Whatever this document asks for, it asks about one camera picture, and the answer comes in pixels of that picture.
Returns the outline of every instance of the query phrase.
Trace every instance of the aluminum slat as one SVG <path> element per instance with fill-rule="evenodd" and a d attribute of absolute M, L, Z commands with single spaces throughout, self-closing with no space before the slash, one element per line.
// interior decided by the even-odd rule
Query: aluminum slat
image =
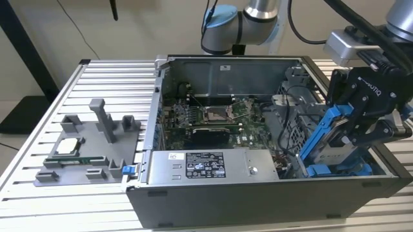
<path fill-rule="evenodd" d="M 122 91 L 73 91 L 69 98 L 104 98 L 104 97 L 151 97 L 153 91 L 122 90 Z"/>
<path fill-rule="evenodd" d="M 77 85 L 81 84 L 136 84 L 153 83 L 155 78 L 81 78 Z"/>
<path fill-rule="evenodd" d="M 315 60 L 319 69 L 328 77 L 336 68 L 330 60 Z M 96 184 L 36 188 L 30 181 L 41 166 L 53 142 L 61 132 L 65 114 L 77 114 L 81 121 L 96 121 L 88 110 L 92 98 L 104 98 L 105 109 L 113 120 L 122 115 L 133 115 L 141 121 L 140 141 L 148 119 L 148 108 L 155 81 L 152 61 L 97 60 L 90 61 L 73 91 L 61 100 L 61 107 L 44 126 L 6 185 L 0 191 L 0 230 L 1 231 L 144 231 L 120 184 Z M 413 138 L 386 144 L 394 156 L 413 173 Z M 196 232 L 249 232 L 249 231 L 410 231 L 413 228 L 413 184 L 392 197 L 374 199 L 344 220 L 288 222 L 268 225 L 196 228 Z"/>
<path fill-rule="evenodd" d="M 69 98 L 62 105 L 89 105 L 93 98 Z M 105 105 L 114 104 L 149 104 L 151 98 L 104 98 Z"/>

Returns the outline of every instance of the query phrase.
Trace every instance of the blue latch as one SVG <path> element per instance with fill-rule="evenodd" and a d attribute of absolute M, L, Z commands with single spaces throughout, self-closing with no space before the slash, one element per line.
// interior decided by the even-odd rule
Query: blue latch
<path fill-rule="evenodd" d="M 312 164 L 307 168 L 307 173 L 310 177 L 323 176 L 331 174 L 331 171 L 324 164 Z"/>
<path fill-rule="evenodd" d="M 133 166 L 124 166 L 121 169 L 122 175 L 133 175 L 134 174 L 134 167 Z"/>

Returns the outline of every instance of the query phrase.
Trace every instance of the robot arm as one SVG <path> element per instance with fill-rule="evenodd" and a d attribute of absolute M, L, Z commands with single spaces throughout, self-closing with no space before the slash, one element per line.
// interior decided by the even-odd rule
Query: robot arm
<path fill-rule="evenodd" d="M 413 96 L 411 56 L 402 52 L 411 46 L 404 31 L 410 26 L 395 11 L 402 10 L 404 16 L 413 14 L 413 2 L 398 0 L 387 15 L 387 26 L 374 28 L 340 1 L 324 1 L 354 24 L 332 31 L 324 51 L 340 66 L 368 67 L 332 71 L 326 99 L 330 109 L 299 155 L 310 166 L 339 166 L 354 150 L 344 147 L 370 147 L 411 136 L 411 129 L 402 122 Z M 326 161 L 323 157 L 331 149 L 342 149 L 347 155 Z"/>
<path fill-rule="evenodd" d="M 207 54 L 224 55 L 233 44 L 259 45 L 276 34 L 276 0 L 249 0 L 243 11 L 231 5 L 211 7 L 205 15 L 201 34 L 201 50 Z"/>

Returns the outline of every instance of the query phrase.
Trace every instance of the warning label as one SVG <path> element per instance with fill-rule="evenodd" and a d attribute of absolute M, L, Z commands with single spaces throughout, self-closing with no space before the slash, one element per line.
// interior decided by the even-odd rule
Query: warning label
<path fill-rule="evenodd" d="M 187 153 L 187 178 L 224 178 L 225 163 L 221 152 Z"/>

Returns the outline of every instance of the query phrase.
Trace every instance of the cable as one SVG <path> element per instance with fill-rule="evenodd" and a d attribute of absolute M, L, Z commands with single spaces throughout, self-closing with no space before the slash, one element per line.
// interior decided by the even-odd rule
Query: cable
<path fill-rule="evenodd" d="M 65 11 L 65 9 L 64 9 L 64 7 L 62 7 L 60 1 L 58 1 L 58 0 L 56 0 L 56 1 L 57 1 L 58 5 L 60 5 L 60 8 L 62 9 L 64 14 L 66 15 L 66 17 L 69 18 L 72 24 L 73 24 L 74 27 L 76 27 L 76 29 L 77 29 L 77 31 L 78 31 L 78 33 L 80 33 L 80 36 L 81 36 L 81 38 L 82 38 L 82 41 L 84 41 L 85 45 L 89 47 L 90 51 L 94 53 L 97 59 L 100 59 L 100 57 L 97 56 L 97 53 L 94 52 L 94 50 L 92 49 L 90 45 L 88 44 L 88 42 L 86 42 L 86 40 L 85 40 L 85 38 L 84 38 L 84 35 L 82 35 L 82 33 L 81 33 L 81 31 L 80 31 L 80 29 L 78 29 L 78 27 L 77 27 L 74 21 L 72 20 L 69 14 L 66 13 L 66 11 Z"/>
<path fill-rule="evenodd" d="M 292 16 L 291 16 L 291 5 L 292 5 L 292 0 L 288 0 L 288 5 L 287 5 L 287 18 L 288 18 L 288 24 L 291 27 L 291 30 L 295 34 L 295 36 L 298 37 L 298 39 L 300 41 L 303 41 L 306 44 L 311 44 L 311 45 L 319 45 L 319 44 L 324 44 L 327 41 L 326 40 L 319 40 L 319 41 L 312 41 L 312 40 L 307 40 L 306 38 L 303 38 L 303 36 L 298 33 L 294 22 L 292 22 Z"/>
<path fill-rule="evenodd" d="M 204 34 L 204 23 L 205 23 L 205 15 L 207 15 L 207 8 L 208 8 L 208 0 L 207 0 L 207 3 L 205 3 L 205 11 L 204 11 L 204 16 L 201 18 L 201 27 L 200 27 L 200 34 L 203 35 Z"/>
<path fill-rule="evenodd" d="M 211 19 L 212 19 L 212 15 L 213 15 L 213 12 L 215 12 L 215 7 L 216 7 L 216 3 L 217 3 L 217 0 L 215 0 L 213 2 L 213 5 L 207 13 L 207 7 L 208 7 L 208 0 L 207 0 L 207 6 L 205 6 L 205 12 L 204 12 L 204 17 L 203 17 L 203 23 L 201 23 L 201 32 L 200 32 L 200 47 L 203 46 L 201 45 L 201 40 L 204 39 L 204 34 L 205 34 L 205 30 L 207 30 L 207 24 L 211 22 Z"/>
<path fill-rule="evenodd" d="M 1 146 L 5 146 L 5 147 L 7 147 L 7 148 L 10 148 L 10 149 L 13 149 L 13 150 L 16 150 L 16 151 L 18 151 L 18 148 L 14 148 L 13 146 L 9 146 L 9 145 L 6 145 L 6 144 L 3 144 L 3 143 L 0 143 L 0 145 L 1 145 Z"/>
<path fill-rule="evenodd" d="M 306 86 L 299 86 L 299 85 L 295 85 L 295 86 L 290 86 L 286 91 L 284 91 L 284 101 L 286 101 L 286 110 L 284 110 L 284 120 L 283 120 L 283 124 L 281 124 L 281 130 L 279 132 L 279 135 L 277 135 L 277 138 L 276 138 L 276 143 L 277 143 L 277 147 L 280 148 L 280 150 L 284 152 L 284 154 L 290 155 L 290 156 L 294 156 L 292 152 L 288 151 L 287 148 L 284 148 L 281 146 L 281 135 L 283 135 L 283 132 L 284 132 L 284 129 L 286 129 L 286 125 L 287 125 L 287 121 L 288 121 L 288 118 L 290 118 L 290 102 L 288 102 L 288 98 L 287 98 L 287 95 L 288 95 L 288 91 L 291 88 L 294 87 L 300 87 L 300 88 L 306 88 L 308 91 L 311 91 L 308 89 L 308 87 Z"/>
<path fill-rule="evenodd" d="M 350 24 L 368 37 L 368 39 L 379 46 L 383 50 L 388 60 L 404 70 L 406 75 L 413 73 L 413 63 L 395 46 L 390 39 L 375 29 L 375 27 L 363 19 L 351 8 L 340 0 L 323 0 L 331 9 L 343 17 Z"/>

